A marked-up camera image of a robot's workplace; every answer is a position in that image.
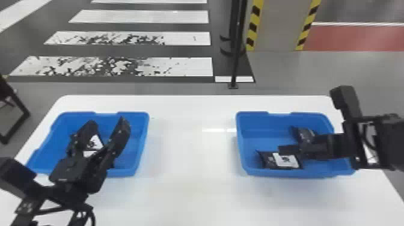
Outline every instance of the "white table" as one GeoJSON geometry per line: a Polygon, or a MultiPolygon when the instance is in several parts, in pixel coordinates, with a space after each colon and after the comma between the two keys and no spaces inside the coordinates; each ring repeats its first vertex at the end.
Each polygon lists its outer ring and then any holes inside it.
{"type": "MultiPolygon", "coordinates": [[[[404,203],[382,171],[323,180],[248,176],[236,145],[238,111],[321,112],[341,132],[342,117],[325,96],[65,96],[16,159],[26,163],[66,111],[147,111],[150,126],[134,177],[107,179],[88,202],[97,225],[400,225],[404,203]]],[[[47,177],[37,180],[46,183],[47,177]]],[[[19,200],[0,192],[0,225],[19,200]]],[[[41,216],[63,226],[70,213],[41,216]]]]}

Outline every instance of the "yellow and black striped post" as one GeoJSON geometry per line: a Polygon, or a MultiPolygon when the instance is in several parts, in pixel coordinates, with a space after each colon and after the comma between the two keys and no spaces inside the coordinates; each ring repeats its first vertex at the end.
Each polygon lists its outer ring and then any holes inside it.
{"type": "Polygon", "coordinates": [[[262,9],[264,7],[264,0],[254,0],[252,2],[251,17],[248,25],[247,33],[247,51],[254,51],[258,39],[258,29],[260,27],[262,9]]]}
{"type": "Polygon", "coordinates": [[[320,7],[321,0],[313,0],[310,4],[310,11],[306,18],[306,21],[303,24],[302,32],[300,33],[298,44],[296,46],[296,50],[303,50],[304,44],[308,37],[308,33],[310,32],[311,24],[314,22],[316,18],[316,13],[320,7]]]}

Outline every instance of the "white painted stripe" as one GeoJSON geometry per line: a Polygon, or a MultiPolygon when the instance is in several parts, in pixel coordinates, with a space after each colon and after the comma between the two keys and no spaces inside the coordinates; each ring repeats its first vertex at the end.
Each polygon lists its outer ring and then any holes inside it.
{"type": "MultiPolygon", "coordinates": [[[[237,82],[254,82],[254,78],[252,76],[237,76],[237,82]]],[[[224,83],[231,82],[231,76],[215,76],[215,82],[224,83]]]]}
{"type": "Polygon", "coordinates": [[[82,10],[70,23],[209,23],[206,10],[82,10]]]}
{"type": "Polygon", "coordinates": [[[404,26],[404,23],[313,22],[313,26],[404,26]]]}
{"type": "Polygon", "coordinates": [[[0,11],[0,32],[37,11],[51,0],[21,0],[0,11]]]}
{"type": "Polygon", "coordinates": [[[206,4],[207,0],[93,0],[107,4],[206,4]]]}
{"type": "Polygon", "coordinates": [[[212,77],[209,58],[125,58],[29,56],[10,76],[175,76],[212,77]]]}
{"type": "Polygon", "coordinates": [[[210,46],[209,32],[58,31],[45,44],[210,46]]]}

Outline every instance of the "blue plastic tray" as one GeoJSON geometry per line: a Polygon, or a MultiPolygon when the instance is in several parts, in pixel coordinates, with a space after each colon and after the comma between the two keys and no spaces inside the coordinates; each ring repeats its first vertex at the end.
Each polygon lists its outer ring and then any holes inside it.
{"type": "Polygon", "coordinates": [[[122,154],[115,160],[115,168],[108,170],[108,177],[129,177],[135,174],[143,152],[149,116],[145,112],[119,112],[116,114],[96,114],[95,112],[66,112],[56,119],[50,133],[35,150],[27,167],[36,173],[50,174],[58,161],[66,157],[70,135],[77,132],[88,120],[94,120],[104,144],[123,116],[129,123],[131,134],[122,154]]]}
{"type": "Polygon", "coordinates": [[[237,141],[244,170],[253,176],[324,178],[351,175],[349,159],[329,161],[303,160],[303,169],[265,169],[260,151],[278,151],[279,145],[296,144],[290,127],[306,127],[319,134],[334,133],[334,128],[322,114],[291,113],[269,114],[267,112],[239,112],[237,121],[237,141]]]}

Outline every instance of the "metal stand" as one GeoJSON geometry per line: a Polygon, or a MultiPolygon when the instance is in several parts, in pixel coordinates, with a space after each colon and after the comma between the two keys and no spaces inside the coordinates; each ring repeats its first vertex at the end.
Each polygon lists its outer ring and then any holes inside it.
{"type": "Polygon", "coordinates": [[[30,113],[25,105],[14,93],[14,90],[7,84],[5,79],[0,74],[0,102],[4,102],[6,105],[15,107],[14,104],[6,100],[6,98],[8,97],[11,97],[15,105],[22,111],[23,114],[5,135],[0,134],[0,142],[2,144],[8,144],[10,138],[17,132],[22,123],[29,117],[30,113]]]}
{"type": "MultiPolygon", "coordinates": [[[[228,35],[220,35],[220,39],[223,41],[220,47],[220,52],[228,57],[232,57],[234,55],[234,49],[237,46],[237,30],[241,24],[240,11],[242,11],[242,8],[240,8],[240,3],[241,0],[232,0],[228,35]]],[[[246,50],[242,43],[241,49],[241,55],[244,55],[246,50]]]]}
{"type": "Polygon", "coordinates": [[[239,60],[240,56],[242,55],[242,40],[243,40],[243,34],[244,34],[244,23],[245,23],[245,17],[246,17],[246,12],[247,12],[247,0],[242,0],[241,2],[241,11],[240,11],[240,23],[237,25],[237,36],[236,36],[236,45],[235,45],[235,50],[234,50],[234,66],[233,66],[233,72],[231,74],[231,82],[228,85],[228,88],[231,90],[238,89],[237,85],[237,71],[239,68],[239,60]]]}

